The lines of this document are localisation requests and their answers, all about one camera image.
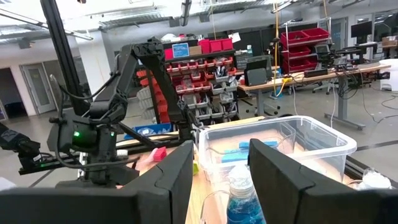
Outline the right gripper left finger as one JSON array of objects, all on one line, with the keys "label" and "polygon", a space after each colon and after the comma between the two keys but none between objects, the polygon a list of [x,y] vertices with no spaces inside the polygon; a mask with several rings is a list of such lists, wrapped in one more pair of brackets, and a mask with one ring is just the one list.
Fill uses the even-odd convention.
[{"label": "right gripper left finger", "polygon": [[193,155],[193,141],[185,141],[121,189],[0,191],[0,224],[184,224]]}]

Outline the wooden workbench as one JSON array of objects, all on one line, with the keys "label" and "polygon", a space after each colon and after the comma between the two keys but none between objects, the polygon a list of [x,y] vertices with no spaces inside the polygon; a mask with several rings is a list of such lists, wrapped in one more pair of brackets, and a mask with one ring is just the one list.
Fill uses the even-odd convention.
[{"label": "wooden workbench", "polygon": [[[390,68],[390,65],[382,65],[380,63],[372,63],[370,65],[354,67],[354,70],[348,72],[336,72],[333,69],[328,71],[327,75],[320,75],[317,77],[305,78],[303,72],[292,73],[290,76],[292,77],[284,87],[287,85],[303,85],[308,83],[315,83],[323,80],[331,80],[334,78],[338,79],[339,87],[344,91],[342,97],[338,97],[337,103],[337,114],[333,111],[332,114],[325,113],[324,117],[330,119],[330,122],[337,121],[342,124],[346,124],[348,126],[354,127],[357,130],[363,130],[366,126],[364,124],[355,123],[354,121],[350,121],[347,118],[348,115],[348,97],[347,97],[347,89],[348,89],[348,78],[350,75],[359,74],[361,77],[365,73],[375,73],[380,70],[386,70]],[[264,114],[264,100],[262,99],[262,91],[263,90],[273,90],[274,87],[282,86],[284,84],[283,78],[277,78],[274,81],[269,81],[262,85],[255,86],[246,86],[246,85],[238,85],[238,89],[242,91],[255,91],[256,100],[257,100],[257,108],[260,116]]]}]

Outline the black power strip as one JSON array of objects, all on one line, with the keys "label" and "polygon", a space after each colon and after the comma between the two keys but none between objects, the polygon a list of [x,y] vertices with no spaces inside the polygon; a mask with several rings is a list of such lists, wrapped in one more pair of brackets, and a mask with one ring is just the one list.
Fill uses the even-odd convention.
[{"label": "black power strip", "polygon": [[312,78],[312,77],[319,77],[322,75],[327,75],[328,74],[328,69],[327,68],[320,68],[320,69],[315,69],[315,70],[307,70],[304,71],[304,77],[305,78]]}]

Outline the red pink dish brush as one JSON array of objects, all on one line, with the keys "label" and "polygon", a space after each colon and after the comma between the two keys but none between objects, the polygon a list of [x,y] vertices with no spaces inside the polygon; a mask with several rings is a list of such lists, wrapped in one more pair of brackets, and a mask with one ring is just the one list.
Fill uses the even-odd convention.
[{"label": "red pink dish brush", "polygon": [[139,172],[139,175],[142,175],[157,163],[161,162],[166,156],[166,147],[153,148],[151,152],[131,154],[128,160],[133,160],[133,162],[126,164],[126,167],[136,170]]}]

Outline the black monitor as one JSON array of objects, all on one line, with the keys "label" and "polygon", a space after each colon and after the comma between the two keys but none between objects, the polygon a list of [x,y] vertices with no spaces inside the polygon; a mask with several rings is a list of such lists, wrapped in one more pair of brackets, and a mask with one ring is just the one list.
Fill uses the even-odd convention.
[{"label": "black monitor", "polygon": [[357,44],[364,44],[368,41],[368,35],[373,32],[373,24],[371,21],[360,22],[351,26],[351,38],[356,38]]}]

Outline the glass door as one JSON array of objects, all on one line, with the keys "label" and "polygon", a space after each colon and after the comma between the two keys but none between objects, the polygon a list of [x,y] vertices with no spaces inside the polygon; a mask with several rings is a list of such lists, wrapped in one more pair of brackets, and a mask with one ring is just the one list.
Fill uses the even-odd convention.
[{"label": "glass door", "polygon": [[57,106],[43,64],[23,65],[22,71],[38,114],[55,111]]}]

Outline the black equipment case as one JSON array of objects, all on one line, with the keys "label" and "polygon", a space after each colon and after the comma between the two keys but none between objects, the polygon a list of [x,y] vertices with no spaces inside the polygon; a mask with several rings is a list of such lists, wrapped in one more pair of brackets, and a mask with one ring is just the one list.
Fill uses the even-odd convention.
[{"label": "black equipment case", "polygon": [[271,57],[262,55],[247,59],[246,69],[244,70],[244,80],[246,86],[256,86],[266,84],[273,77],[271,67]]}]

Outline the clear plastic shallow tray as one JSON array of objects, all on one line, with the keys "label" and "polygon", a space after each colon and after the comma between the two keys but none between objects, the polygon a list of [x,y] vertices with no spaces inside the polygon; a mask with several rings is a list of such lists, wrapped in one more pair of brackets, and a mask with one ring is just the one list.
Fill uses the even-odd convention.
[{"label": "clear plastic shallow tray", "polygon": [[[376,169],[367,167],[346,166],[342,183],[353,189],[366,189],[368,186],[360,186],[363,176],[367,174],[381,174]],[[227,224],[226,215],[229,199],[229,181],[214,183],[211,185],[211,192],[203,200],[200,214],[200,224]]]},{"label": "clear plastic shallow tray", "polygon": [[224,154],[234,151],[248,151],[251,139],[258,139],[280,152],[294,151],[296,130],[286,122],[265,121],[216,129],[205,134],[203,158],[211,165],[222,163]]}]

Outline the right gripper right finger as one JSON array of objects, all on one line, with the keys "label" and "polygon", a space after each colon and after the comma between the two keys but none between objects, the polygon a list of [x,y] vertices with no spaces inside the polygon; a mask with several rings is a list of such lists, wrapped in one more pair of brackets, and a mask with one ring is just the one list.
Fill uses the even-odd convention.
[{"label": "right gripper right finger", "polygon": [[248,165],[267,224],[398,224],[398,189],[352,189],[258,139]]}]

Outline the clear plastic deep bin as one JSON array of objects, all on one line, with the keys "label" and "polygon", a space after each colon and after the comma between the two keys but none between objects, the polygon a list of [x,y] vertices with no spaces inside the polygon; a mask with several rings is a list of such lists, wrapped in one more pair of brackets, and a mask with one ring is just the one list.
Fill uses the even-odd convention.
[{"label": "clear plastic deep bin", "polygon": [[247,160],[220,165],[209,164],[203,158],[205,134],[216,129],[261,121],[267,123],[286,122],[291,125],[296,130],[294,151],[289,154],[286,152],[282,153],[335,181],[343,181],[346,159],[357,150],[357,142],[353,138],[323,124],[315,118],[309,116],[286,116],[268,119],[254,118],[249,123],[238,121],[230,126],[222,124],[219,128],[206,128],[201,131],[198,137],[198,160],[209,182],[214,184],[227,181],[231,169],[240,164],[246,164]]}]

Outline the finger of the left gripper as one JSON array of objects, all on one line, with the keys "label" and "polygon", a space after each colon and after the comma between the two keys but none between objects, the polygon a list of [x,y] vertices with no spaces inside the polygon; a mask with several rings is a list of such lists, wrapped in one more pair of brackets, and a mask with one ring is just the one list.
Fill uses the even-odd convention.
[{"label": "finger of the left gripper", "polygon": [[139,171],[136,170],[138,160],[138,157],[132,159],[132,167],[122,164],[87,169],[82,178],[82,187],[113,189],[117,185],[126,185],[139,176]]}]

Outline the blue crate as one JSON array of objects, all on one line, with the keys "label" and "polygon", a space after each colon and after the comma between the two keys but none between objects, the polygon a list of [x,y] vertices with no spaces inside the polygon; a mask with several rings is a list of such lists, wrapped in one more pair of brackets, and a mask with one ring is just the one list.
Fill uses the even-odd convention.
[{"label": "blue crate", "polygon": [[172,132],[172,125],[170,123],[148,124],[144,126],[135,126],[132,129],[140,135],[152,136],[155,134]]}]

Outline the parts shelf rack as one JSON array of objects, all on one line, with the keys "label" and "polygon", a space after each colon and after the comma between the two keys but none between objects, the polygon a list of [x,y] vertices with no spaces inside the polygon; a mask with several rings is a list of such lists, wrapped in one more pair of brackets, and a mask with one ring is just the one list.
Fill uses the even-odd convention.
[{"label": "parts shelf rack", "polygon": [[235,50],[173,58],[172,45],[198,45],[196,39],[163,43],[165,69],[177,96],[196,119],[205,123],[223,123],[239,118],[237,101],[239,72]]}]

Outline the blue dish soap bottle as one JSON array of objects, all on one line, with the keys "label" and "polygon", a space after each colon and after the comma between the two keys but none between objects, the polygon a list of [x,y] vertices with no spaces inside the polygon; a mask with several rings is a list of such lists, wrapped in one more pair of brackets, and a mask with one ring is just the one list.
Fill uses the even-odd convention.
[{"label": "blue dish soap bottle", "polygon": [[374,169],[367,169],[364,171],[362,181],[356,187],[357,190],[369,189],[391,189],[391,181],[375,171]]},{"label": "blue dish soap bottle", "polygon": [[235,166],[228,179],[227,224],[266,224],[248,167]]}]

